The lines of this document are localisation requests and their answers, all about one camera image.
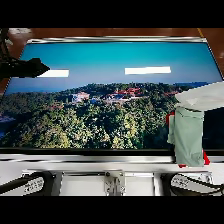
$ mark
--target flat screen monitor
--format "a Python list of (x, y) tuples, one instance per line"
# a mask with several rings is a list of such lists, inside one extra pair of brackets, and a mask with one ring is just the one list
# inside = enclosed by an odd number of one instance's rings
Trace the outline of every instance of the flat screen monitor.
[[(170, 150), (165, 117), (175, 94), (223, 80), (206, 41), (37, 41), (21, 56), (31, 58), (51, 70), (11, 78), (0, 109), (4, 149)], [(223, 114), (205, 113), (204, 149), (224, 149)]]

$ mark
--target gray cloth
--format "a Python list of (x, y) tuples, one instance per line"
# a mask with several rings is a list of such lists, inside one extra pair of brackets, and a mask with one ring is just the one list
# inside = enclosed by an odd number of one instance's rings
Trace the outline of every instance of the gray cloth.
[(175, 145), (177, 163), (189, 167), (204, 166), (202, 153), (204, 112), (177, 107), (175, 116), (170, 118), (167, 142)]

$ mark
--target metal frame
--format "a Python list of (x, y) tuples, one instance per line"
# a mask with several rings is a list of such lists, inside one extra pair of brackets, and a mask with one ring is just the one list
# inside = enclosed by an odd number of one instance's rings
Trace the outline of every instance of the metal frame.
[[(167, 36), (104, 36), (104, 37), (65, 37), (65, 38), (43, 38), (30, 39), (27, 44), (38, 43), (93, 43), (93, 42), (193, 42), (206, 43), (206, 38), (201, 37), (167, 37)], [(215, 60), (210, 46), (208, 48), (217, 65), (220, 75), (223, 78), (221, 70)], [(206, 150), (212, 162), (224, 161), (224, 150)], [(170, 150), (120, 150), (120, 151), (106, 151), (96, 150), (94, 152), (88, 150), (36, 150), (36, 149), (19, 149), (19, 148), (0, 148), (0, 161), (12, 162), (75, 162), (75, 163), (173, 163), (175, 162), (174, 154)]]

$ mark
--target blue sky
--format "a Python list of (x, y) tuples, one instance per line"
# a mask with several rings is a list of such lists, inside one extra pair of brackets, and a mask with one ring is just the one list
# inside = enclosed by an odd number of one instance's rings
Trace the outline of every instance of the blue sky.
[[(183, 83), (222, 81), (205, 43), (116, 42), (26, 45), (21, 59), (38, 57), (68, 78), (13, 78), (6, 94), (54, 92), (89, 83)], [(125, 75), (125, 68), (170, 66), (170, 74)]]

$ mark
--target metal bracket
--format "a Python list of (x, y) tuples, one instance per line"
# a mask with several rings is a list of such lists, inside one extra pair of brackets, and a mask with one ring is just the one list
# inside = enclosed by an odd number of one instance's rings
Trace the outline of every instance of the metal bracket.
[(125, 195), (125, 173), (123, 170), (105, 171), (105, 192), (107, 196)]

